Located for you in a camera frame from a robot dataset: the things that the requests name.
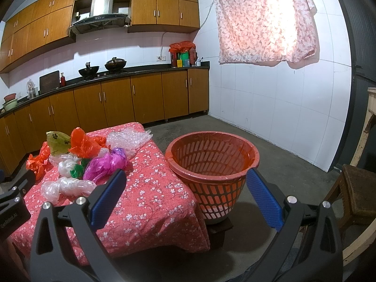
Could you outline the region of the clear plastic bag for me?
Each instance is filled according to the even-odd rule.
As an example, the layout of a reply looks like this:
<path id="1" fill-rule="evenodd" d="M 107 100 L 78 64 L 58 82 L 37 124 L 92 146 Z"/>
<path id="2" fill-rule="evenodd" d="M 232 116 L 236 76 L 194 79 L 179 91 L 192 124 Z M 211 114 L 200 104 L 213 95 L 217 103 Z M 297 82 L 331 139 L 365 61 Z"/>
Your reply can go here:
<path id="1" fill-rule="evenodd" d="M 62 177 L 57 181 L 46 181 L 41 185 L 40 193 L 46 201 L 58 204 L 68 198 L 88 197 L 97 185 L 90 180 Z"/>

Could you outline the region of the yellow green plastic bag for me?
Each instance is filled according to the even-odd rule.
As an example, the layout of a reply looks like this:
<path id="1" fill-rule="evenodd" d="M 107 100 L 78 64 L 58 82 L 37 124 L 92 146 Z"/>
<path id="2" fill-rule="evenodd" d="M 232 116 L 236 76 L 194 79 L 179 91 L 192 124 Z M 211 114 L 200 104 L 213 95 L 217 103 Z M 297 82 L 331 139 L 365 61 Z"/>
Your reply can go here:
<path id="1" fill-rule="evenodd" d="M 71 148 L 70 136 L 59 131 L 48 131 L 46 136 L 51 155 L 56 156 L 69 152 Z"/>

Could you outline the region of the purple plastic bag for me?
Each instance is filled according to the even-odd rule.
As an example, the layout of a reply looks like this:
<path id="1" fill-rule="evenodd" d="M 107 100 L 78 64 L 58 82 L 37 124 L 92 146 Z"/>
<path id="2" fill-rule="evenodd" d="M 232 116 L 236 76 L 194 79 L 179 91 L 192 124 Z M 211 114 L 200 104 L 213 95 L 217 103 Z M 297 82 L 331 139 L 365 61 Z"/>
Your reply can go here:
<path id="1" fill-rule="evenodd" d="M 92 159 L 83 174 L 84 180 L 97 183 L 99 180 L 111 176 L 116 170 L 125 170 L 128 160 L 123 148 L 114 148 L 102 157 Z"/>

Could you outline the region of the orange plastic bag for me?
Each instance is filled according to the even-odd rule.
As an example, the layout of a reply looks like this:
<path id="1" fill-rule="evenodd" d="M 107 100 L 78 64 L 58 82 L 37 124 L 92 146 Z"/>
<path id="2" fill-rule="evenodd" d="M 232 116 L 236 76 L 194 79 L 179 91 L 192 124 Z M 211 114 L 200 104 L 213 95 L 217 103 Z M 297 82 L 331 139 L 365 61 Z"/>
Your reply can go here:
<path id="1" fill-rule="evenodd" d="M 73 129 L 70 136 L 71 148 L 68 152 L 82 159 L 93 159 L 102 148 L 107 148 L 104 136 L 88 136 L 83 129 Z"/>

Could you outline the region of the clear bubble wrap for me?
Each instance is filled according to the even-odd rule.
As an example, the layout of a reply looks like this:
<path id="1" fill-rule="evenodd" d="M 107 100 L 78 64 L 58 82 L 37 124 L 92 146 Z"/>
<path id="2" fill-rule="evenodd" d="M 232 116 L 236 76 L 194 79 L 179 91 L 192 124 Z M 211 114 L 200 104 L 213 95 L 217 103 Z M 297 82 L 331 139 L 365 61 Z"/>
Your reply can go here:
<path id="1" fill-rule="evenodd" d="M 137 131 L 127 127 L 121 131 L 110 132 L 106 137 L 106 145 L 111 149 L 122 148 L 128 159 L 132 159 L 137 152 L 152 139 L 149 130 Z"/>

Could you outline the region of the white plastic bag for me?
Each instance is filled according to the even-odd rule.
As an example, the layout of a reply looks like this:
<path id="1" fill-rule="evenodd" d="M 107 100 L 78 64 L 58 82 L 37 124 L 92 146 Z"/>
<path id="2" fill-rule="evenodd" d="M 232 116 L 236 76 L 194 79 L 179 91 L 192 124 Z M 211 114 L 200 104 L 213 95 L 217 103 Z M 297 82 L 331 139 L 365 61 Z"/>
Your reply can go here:
<path id="1" fill-rule="evenodd" d="M 62 177 L 71 177 L 74 167 L 80 162 L 80 158 L 71 153 L 50 155 L 49 162 L 58 168 L 59 175 Z"/>

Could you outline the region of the lower wooden kitchen cabinets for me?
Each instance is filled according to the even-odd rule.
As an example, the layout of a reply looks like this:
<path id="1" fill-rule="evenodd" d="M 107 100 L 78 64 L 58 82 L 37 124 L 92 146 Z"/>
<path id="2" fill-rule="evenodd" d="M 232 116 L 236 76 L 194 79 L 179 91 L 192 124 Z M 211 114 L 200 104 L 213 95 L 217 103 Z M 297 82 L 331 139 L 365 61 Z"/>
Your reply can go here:
<path id="1" fill-rule="evenodd" d="M 149 124 L 208 112 L 209 67 L 137 71 L 80 82 L 25 102 L 1 116 L 1 170 L 10 176 L 46 133 Z"/>

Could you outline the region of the wooden chair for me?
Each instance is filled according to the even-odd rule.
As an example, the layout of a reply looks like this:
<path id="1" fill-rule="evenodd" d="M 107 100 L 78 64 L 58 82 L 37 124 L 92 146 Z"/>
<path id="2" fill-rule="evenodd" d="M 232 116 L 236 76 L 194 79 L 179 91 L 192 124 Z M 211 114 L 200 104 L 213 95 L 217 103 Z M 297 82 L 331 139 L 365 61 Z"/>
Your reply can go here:
<path id="1" fill-rule="evenodd" d="M 375 219 L 375 173 L 344 164 L 342 171 L 324 200 L 341 199 L 344 210 L 338 220 L 343 234 L 353 225 L 369 225 Z"/>

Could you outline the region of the red floral tablecloth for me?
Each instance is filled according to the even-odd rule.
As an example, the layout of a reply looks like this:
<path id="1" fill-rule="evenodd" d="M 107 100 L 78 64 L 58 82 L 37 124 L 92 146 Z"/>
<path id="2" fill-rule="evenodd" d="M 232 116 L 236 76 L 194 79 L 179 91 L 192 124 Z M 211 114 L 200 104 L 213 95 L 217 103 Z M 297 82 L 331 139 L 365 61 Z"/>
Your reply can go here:
<path id="1" fill-rule="evenodd" d="M 131 122 L 87 134 L 77 127 L 73 129 L 71 137 L 74 144 L 80 141 L 77 144 L 80 148 L 84 147 L 84 136 L 86 140 L 91 138 L 104 146 L 104 138 L 106 142 L 109 141 L 109 133 L 126 129 L 146 133 L 140 123 Z M 122 257 L 169 245 L 192 253 L 208 251 L 210 240 L 194 194 L 168 167 L 162 151 L 154 141 L 150 139 L 138 148 L 129 164 L 131 168 L 126 172 L 125 190 L 106 225 L 97 231 L 109 254 Z M 60 176 L 57 166 L 44 168 L 44 177 L 25 196 L 31 218 L 10 236 L 15 246 L 27 257 L 31 253 L 39 212 L 43 202 L 48 200 L 43 197 L 41 186 L 48 181 L 57 181 Z"/>

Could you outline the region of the stacked basins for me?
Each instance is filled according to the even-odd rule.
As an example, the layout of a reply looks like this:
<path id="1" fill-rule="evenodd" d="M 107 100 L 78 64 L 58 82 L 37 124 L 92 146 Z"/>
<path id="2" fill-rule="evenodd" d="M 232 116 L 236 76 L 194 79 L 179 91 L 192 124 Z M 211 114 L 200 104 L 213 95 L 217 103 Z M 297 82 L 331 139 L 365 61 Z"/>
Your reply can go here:
<path id="1" fill-rule="evenodd" d="M 5 111 L 10 111 L 12 109 L 14 109 L 16 106 L 17 106 L 17 94 L 16 93 L 12 93 L 12 94 L 8 94 L 4 97 L 4 104 L 3 104 L 3 108 Z"/>

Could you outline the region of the red plastic laundry basket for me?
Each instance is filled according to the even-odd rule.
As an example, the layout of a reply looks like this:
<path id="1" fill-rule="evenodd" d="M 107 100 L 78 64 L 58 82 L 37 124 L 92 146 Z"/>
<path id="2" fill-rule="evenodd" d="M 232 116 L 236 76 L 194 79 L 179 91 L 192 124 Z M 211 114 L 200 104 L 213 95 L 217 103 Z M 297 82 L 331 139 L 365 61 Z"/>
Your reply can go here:
<path id="1" fill-rule="evenodd" d="M 260 162 L 253 143 L 218 131 L 200 131 L 174 139 L 165 158 L 194 194 L 207 224 L 228 217 L 242 193 L 247 171 Z"/>

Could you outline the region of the glass jar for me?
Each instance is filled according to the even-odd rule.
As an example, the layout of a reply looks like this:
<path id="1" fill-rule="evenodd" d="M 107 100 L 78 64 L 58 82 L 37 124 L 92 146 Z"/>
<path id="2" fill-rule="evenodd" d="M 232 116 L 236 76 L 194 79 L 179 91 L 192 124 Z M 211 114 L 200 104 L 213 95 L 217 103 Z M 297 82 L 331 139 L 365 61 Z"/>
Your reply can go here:
<path id="1" fill-rule="evenodd" d="M 36 97 L 38 91 L 37 91 L 37 88 L 36 88 L 36 85 L 34 84 L 34 82 L 29 79 L 27 81 L 27 96 L 29 99 L 33 99 Z"/>

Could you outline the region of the dark cutting board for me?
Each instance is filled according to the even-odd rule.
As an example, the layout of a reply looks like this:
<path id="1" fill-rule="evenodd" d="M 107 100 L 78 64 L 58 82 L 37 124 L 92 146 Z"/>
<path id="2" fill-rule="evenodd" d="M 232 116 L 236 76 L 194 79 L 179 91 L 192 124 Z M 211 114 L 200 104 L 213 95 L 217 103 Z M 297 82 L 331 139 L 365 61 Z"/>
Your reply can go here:
<path id="1" fill-rule="evenodd" d="M 39 78 L 39 93 L 45 94 L 60 87 L 60 73 L 54 71 Z"/>

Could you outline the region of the small red bottle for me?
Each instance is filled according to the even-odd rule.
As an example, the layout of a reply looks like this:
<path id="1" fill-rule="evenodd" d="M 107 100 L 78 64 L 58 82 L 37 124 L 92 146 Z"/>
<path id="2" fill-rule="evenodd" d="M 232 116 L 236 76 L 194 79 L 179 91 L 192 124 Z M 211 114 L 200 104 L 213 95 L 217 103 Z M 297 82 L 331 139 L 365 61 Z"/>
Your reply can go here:
<path id="1" fill-rule="evenodd" d="M 63 73 L 61 73 L 61 79 L 60 79 L 60 87 L 66 86 L 66 79 Z"/>

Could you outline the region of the black wok left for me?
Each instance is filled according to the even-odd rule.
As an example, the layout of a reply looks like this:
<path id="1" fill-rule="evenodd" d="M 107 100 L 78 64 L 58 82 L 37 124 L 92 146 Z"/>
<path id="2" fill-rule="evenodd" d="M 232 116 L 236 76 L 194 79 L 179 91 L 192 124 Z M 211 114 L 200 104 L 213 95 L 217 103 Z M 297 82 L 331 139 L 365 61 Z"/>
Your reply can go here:
<path id="1" fill-rule="evenodd" d="M 96 76 L 99 71 L 99 66 L 91 66 L 90 62 L 85 63 L 83 69 L 79 69 L 79 74 L 84 78 L 90 78 Z"/>

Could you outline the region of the black wok with lid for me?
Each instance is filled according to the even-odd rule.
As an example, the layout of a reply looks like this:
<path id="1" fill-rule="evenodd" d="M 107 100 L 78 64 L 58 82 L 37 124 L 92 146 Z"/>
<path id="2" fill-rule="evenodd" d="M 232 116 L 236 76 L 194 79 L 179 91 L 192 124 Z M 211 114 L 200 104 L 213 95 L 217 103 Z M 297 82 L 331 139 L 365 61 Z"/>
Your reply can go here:
<path id="1" fill-rule="evenodd" d="M 121 58 L 117 58 L 117 57 L 112 57 L 112 59 L 109 60 L 105 64 L 105 68 L 109 72 L 116 72 L 116 71 L 120 71 L 120 70 L 124 69 L 126 63 L 127 63 L 127 61 L 125 59 L 121 59 Z"/>

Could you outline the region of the range hood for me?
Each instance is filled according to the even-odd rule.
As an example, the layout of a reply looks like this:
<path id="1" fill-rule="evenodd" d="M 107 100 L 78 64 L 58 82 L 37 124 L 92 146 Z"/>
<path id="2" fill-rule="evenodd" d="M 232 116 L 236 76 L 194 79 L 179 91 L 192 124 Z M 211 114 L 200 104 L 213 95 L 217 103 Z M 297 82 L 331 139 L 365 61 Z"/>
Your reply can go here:
<path id="1" fill-rule="evenodd" d="M 76 0 L 70 32 L 88 32 L 131 25 L 131 0 Z"/>

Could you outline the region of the white cup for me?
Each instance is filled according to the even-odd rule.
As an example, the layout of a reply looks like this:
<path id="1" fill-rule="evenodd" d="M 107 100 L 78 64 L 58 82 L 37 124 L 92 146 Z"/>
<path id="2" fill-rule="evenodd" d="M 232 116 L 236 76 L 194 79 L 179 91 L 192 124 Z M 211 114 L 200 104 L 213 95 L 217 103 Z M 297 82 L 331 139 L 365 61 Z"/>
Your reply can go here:
<path id="1" fill-rule="evenodd" d="M 195 62 L 195 66 L 196 67 L 200 67 L 201 66 L 201 61 L 202 61 L 203 58 L 200 58 L 198 59 L 196 62 Z"/>

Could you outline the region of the pink floral curtain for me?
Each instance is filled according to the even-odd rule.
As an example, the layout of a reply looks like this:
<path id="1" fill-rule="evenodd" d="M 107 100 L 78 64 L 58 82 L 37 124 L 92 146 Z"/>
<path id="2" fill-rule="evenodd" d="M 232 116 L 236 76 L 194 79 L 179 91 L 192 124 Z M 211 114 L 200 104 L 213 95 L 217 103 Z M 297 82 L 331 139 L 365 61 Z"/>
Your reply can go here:
<path id="1" fill-rule="evenodd" d="M 220 64 L 298 64 L 319 40 L 313 0 L 213 0 Z"/>

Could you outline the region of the red bag on containers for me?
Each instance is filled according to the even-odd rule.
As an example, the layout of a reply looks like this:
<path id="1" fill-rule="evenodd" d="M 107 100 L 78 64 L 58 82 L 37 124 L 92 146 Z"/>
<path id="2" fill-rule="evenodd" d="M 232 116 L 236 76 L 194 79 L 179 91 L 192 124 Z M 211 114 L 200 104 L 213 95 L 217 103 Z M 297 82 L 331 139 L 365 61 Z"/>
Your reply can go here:
<path id="1" fill-rule="evenodd" d="M 172 67 L 191 67 L 196 64 L 196 45 L 191 41 L 172 43 L 169 53 Z"/>

